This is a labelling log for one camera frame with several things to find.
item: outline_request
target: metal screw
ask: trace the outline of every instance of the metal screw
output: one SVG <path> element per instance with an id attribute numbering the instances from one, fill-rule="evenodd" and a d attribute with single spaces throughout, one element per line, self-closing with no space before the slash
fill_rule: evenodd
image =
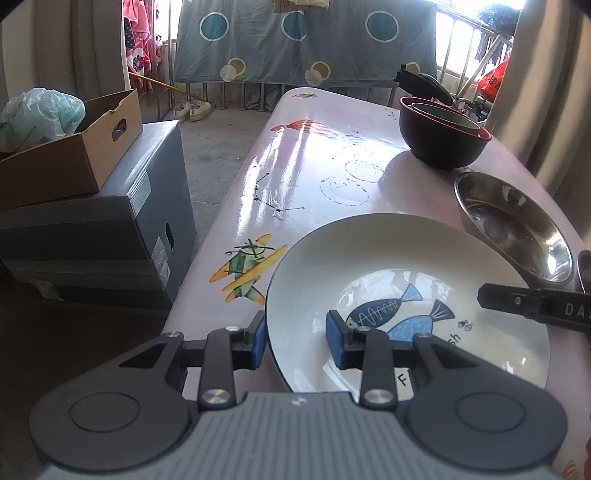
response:
<path id="1" fill-rule="evenodd" d="M 386 405 L 394 400 L 394 395 L 390 390 L 383 388 L 372 388 L 363 395 L 366 402 L 373 405 Z"/>
<path id="2" fill-rule="evenodd" d="M 201 399 L 210 405 L 221 405 L 230 400 L 230 393 L 223 388 L 211 388 L 201 395 Z"/>

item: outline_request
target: gray storage box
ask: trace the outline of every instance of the gray storage box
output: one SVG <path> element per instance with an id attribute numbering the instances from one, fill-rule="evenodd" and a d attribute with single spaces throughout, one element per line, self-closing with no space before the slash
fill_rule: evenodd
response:
<path id="1" fill-rule="evenodd" d="M 55 304 L 167 312 L 194 239 L 176 121 L 144 125 L 98 193 L 0 212 L 0 258 Z"/>

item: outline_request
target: bowl rim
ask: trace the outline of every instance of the bowl rim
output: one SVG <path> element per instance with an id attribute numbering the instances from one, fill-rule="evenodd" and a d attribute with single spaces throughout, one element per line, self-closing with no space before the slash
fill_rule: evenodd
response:
<path id="1" fill-rule="evenodd" d="M 573 253 L 570 249 L 570 245 L 566 239 L 566 237 L 564 236 L 564 233 L 562 233 L 562 230 L 558 227 L 558 225 L 556 225 L 556 222 L 554 220 L 552 220 L 552 217 L 538 204 L 538 202 L 534 202 L 531 197 L 529 197 L 529 195 L 525 194 L 521 189 L 518 189 L 517 187 L 515 187 L 513 184 L 509 183 L 508 181 L 505 181 L 503 179 L 500 179 L 499 177 L 495 177 L 494 175 L 490 175 L 489 173 L 484 173 L 482 171 L 465 171 L 463 173 L 460 173 L 455 180 L 453 181 L 453 191 L 454 194 L 456 196 L 456 200 L 458 205 L 460 206 L 462 212 L 465 214 L 465 216 L 467 218 L 470 219 L 470 221 L 472 222 L 472 224 L 486 237 L 489 238 L 488 235 L 486 233 L 484 233 L 480 227 L 478 227 L 478 225 L 476 224 L 476 222 L 472 219 L 472 215 L 470 215 L 470 213 L 468 212 L 467 208 L 466 208 L 466 204 L 464 203 L 464 199 L 463 197 L 460 195 L 459 192 L 459 185 L 460 182 L 462 182 L 462 180 L 464 180 L 465 178 L 469 177 L 469 176 L 482 176 L 482 177 L 489 177 L 489 178 L 493 178 L 496 181 L 500 181 L 506 185 L 508 185 L 509 187 L 511 187 L 512 189 L 517 190 L 519 193 L 521 193 L 526 199 L 528 199 L 530 202 L 532 202 L 533 204 L 535 204 L 544 214 L 544 216 L 547 218 L 547 220 L 554 225 L 554 227 L 556 228 L 556 231 L 560 234 L 560 236 L 562 237 L 562 239 L 564 240 L 564 244 L 566 245 L 566 250 L 569 254 L 569 260 L 570 260 L 570 274 L 569 276 L 565 279 L 565 280 L 561 280 L 561 281 L 552 281 L 552 280 L 548 280 L 547 278 L 544 278 L 540 275 L 538 275 L 537 273 L 532 272 L 531 270 L 527 270 L 524 267 L 522 267 L 521 265 L 519 265 L 516 260 L 514 260 L 511 256 L 509 256 L 507 253 L 505 253 L 503 250 L 501 250 L 500 248 L 497 247 L 493 247 L 491 245 L 491 248 L 494 248 L 494 250 L 496 250 L 499 254 L 501 254 L 509 263 L 511 263 L 511 265 L 514 266 L 514 268 L 517 269 L 517 271 L 522 271 L 525 272 L 527 275 L 530 276 L 530 278 L 534 278 L 536 279 L 539 283 L 545 284 L 547 286 L 563 286 L 568 284 L 574 276 L 574 260 L 573 260 Z M 529 285 L 530 282 L 528 282 L 528 279 L 524 278 L 525 282 Z"/>
<path id="2" fill-rule="evenodd" d="M 439 110 L 444 110 L 444 111 L 451 112 L 453 115 L 456 115 L 456 116 L 459 116 L 459 117 L 461 117 L 461 118 L 464 118 L 464 119 L 468 120 L 468 121 L 469 121 L 469 122 L 470 122 L 470 123 L 471 123 L 473 126 L 472 126 L 472 127 L 464 126 L 464 125 L 461 125 L 461 124 L 459 124 L 459 123 L 457 123 L 457 122 L 455 122 L 455 121 L 453 121 L 453 120 L 445 120 L 444 118 L 439 118 L 437 115 L 434 115 L 434 114 L 432 114 L 432 113 L 427 113 L 427 112 L 423 112 L 423 111 L 421 111 L 421 110 L 418 110 L 420 113 L 423 113 L 423 114 L 425 114 L 425 115 L 431 115 L 432 117 L 435 117 L 435 119 L 444 120 L 444 121 L 446 121 L 446 122 L 448 122 L 448 123 L 450 123 L 450 124 L 456 124 L 456 125 L 460 125 L 461 127 L 463 127 L 463 128 L 466 128 L 466 129 L 468 129 L 468 130 L 471 130 L 471 131 L 473 131 L 473 132 L 480 131 L 480 125 L 478 125 L 478 124 L 477 124 L 477 123 L 476 123 L 474 120 L 472 120 L 471 118 L 467 117 L 467 116 L 466 116 L 466 115 L 464 115 L 463 113 L 456 112 L 455 110 L 453 110 L 453 109 L 451 109 L 451 108 L 443 108 L 443 107 L 444 107 L 444 106 L 446 106 L 446 105 L 442 105 L 442 106 L 439 106 L 439 105 L 433 105 L 433 102 L 432 102 L 432 103 L 427 103 L 427 102 L 412 102 L 412 103 L 409 105 L 409 107 L 410 107 L 410 108 L 413 108 L 413 109 L 415 109 L 415 110 L 417 110 L 417 108 L 415 108 L 415 107 L 414 107 L 414 105 L 417 105 L 417 104 L 419 104 L 419 105 L 427 105 L 427 106 L 432 106 L 433 108 L 436 108 L 436 109 L 439 109 Z"/>
<path id="3" fill-rule="evenodd" d="M 400 105 L 404 109 L 406 109 L 407 111 L 413 113 L 414 115 L 419 115 L 422 118 L 425 118 L 425 119 L 427 119 L 427 120 L 429 120 L 431 122 L 435 122 L 435 123 L 437 123 L 439 125 L 442 125 L 445 128 L 450 128 L 450 129 L 455 130 L 456 132 L 459 132 L 461 134 L 469 135 L 470 137 L 473 137 L 473 138 L 478 138 L 479 140 L 482 140 L 484 142 L 489 142 L 490 140 L 492 140 L 491 133 L 486 128 L 484 128 L 484 127 L 480 127 L 480 130 L 478 131 L 478 133 L 476 133 L 476 132 L 475 133 L 466 132 L 465 130 L 461 130 L 459 128 L 453 127 L 452 125 L 445 124 L 442 121 L 439 121 L 436 118 L 433 118 L 432 116 L 428 116 L 428 115 L 426 115 L 424 113 L 421 113 L 420 111 L 415 110 L 414 108 L 412 108 L 410 105 L 407 105 L 406 102 L 411 102 L 411 103 L 413 103 L 413 102 L 416 102 L 416 103 L 426 103 L 428 105 L 431 104 L 431 105 L 435 105 L 435 106 L 441 106 L 442 108 L 447 108 L 449 110 L 454 111 L 452 108 L 449 108 L 448 106 L 443 105 L 442 103 L 439 104 L 439 103 L 436 103 L 436 102 L 432 102 L 431 100 L 427 100 L 427 99 L 419 98 L 419 97 L 413 97 L 413 96 L 406 96 L 406 97 L 402 97 L 400 99 Z"/>

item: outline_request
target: pink tabletop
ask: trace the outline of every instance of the pink tabletop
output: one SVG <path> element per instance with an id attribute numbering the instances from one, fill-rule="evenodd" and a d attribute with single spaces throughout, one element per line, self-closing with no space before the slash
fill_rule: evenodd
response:
<path id="1" fill-rule="evenodd" d="M 437 171 L 414 158 L 400 134 L 398 115 L 398 110 L 323 90 L 287 92 L 236 176 L 164 330 L 200 339 L 227 325 L 247 326 L 264 308 L 276 260 L 304 235 L 335 220 L 396 212 L 463 229 L 453 191 L 453 180 L 463 170 Z M 584 248 L 550 195 L 496 139 L 470 168 L 497 176 L 536 201 L 561 229 L 574 258 Z M 250 282 L 230 286 L 239 274 L 226 276 L 226 263 L 231 261 L 237 271 L 250 270 L 239 250 L 250 242 L 266 246 L 265 256 L 273 257 L 251 271 Z M 566 288 L 574 290 L 575 282 Z M 568 478 L 583 478 L 591 435 L 589 343 L 579 333 L 555 327 L 548 332 L 546 388 L 569 417 L 555 467 Z M 268 349 L 259 370 L 238 371 L 235 379 L 239 398 L 248 390 L 287 390 Z M 198 382 L 199 369 L 194 369 L 185 397 L 196 397 Z"/>

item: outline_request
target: blue fish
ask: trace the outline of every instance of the blue fish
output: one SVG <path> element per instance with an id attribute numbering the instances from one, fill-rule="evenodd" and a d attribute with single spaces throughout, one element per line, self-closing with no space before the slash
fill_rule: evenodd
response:
<path id="1" fill-rule="evenodd" d="M 347 317 L 347 325 L 349 328 L 355 328 L 358 326 L 380 327 L 389 322 L 390 319 L 396 315 L 402 302 L 422 299 L 423 297 L 421 297 L 421 294 L 415 286 L 409 283 L 407 289 L 399 299 L 374 300 L 359 305 Z"/>
<path id="2" fill-rule="evenodd" d="M 456 318 L 450 308 L 439 300 L 433 303 L 430 315 L 415 315 L 395 325 L 388 332 L 390 340 L 412 342 L 415 333 L 433 332 L 433 322 Z"/>

